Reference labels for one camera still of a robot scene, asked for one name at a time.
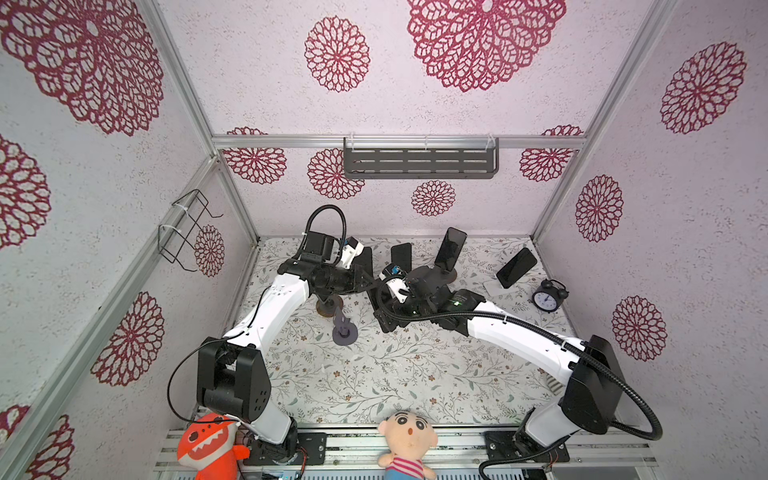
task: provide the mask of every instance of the striped shirt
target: striped shirt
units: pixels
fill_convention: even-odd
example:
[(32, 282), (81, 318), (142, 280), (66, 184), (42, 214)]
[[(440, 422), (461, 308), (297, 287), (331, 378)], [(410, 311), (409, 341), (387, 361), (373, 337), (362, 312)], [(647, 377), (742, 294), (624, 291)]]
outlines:
[(414, 462), (413, 460), (405, 460), (404, 458), (395, 455), (392, 464), (386, 469), (404, 473), (414, 478), (424, 478), (424, 464), (421, 460), (416, 460)]

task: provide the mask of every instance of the clock face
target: clock face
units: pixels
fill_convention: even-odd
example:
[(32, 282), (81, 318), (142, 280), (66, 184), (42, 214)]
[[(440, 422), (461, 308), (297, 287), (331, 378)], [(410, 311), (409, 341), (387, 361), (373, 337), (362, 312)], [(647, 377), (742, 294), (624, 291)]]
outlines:
[(536, 293), (533, 296), (533, 301), (536, 302), (536, 305), (538, 305), (539, 308), (542, 310), (555, 310), (558, 308), (558, 302), (554, 299), (552, 295), (545, 292), (539, 292)]

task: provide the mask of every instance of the aluminum rail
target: aluminum rail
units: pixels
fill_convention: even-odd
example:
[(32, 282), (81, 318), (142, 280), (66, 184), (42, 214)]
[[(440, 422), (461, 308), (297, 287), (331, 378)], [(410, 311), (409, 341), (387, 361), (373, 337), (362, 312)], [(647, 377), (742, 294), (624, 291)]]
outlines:
[(584, 136), (553, 135), (214, 135), (214, 146), (228, 148), (344, 148), (344, 138), (351, 148), (465, 148), (492, 147), (498, 138), (500, 148), (582, 148)]

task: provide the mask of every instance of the doll face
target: doll face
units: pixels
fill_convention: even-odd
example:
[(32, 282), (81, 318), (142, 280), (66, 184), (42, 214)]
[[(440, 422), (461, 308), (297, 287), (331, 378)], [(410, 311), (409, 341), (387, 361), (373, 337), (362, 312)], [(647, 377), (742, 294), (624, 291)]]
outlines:
[(185, 467), (202, 470), (232, 449), (237, 424), (225, 417), (209, 413), (193, 423), (179, 441), (177, 458)]
[(437, 432), (423, 418), (410, 412), (397, 412), (379, 424), (389, 450), (406, 460), (420, 460), (437, 446)]

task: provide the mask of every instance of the alarm clock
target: alarm clock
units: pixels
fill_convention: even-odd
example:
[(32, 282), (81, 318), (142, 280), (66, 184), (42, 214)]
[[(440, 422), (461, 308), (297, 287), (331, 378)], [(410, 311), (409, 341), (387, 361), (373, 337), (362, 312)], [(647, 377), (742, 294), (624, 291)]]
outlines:
[(534, 292), (532, 300), (536, 308), (551, 313), (560, 308), (563, 300), (567, 298), (568, 291), (565, 289), (565, 285), (557, 280), (544, 280)]

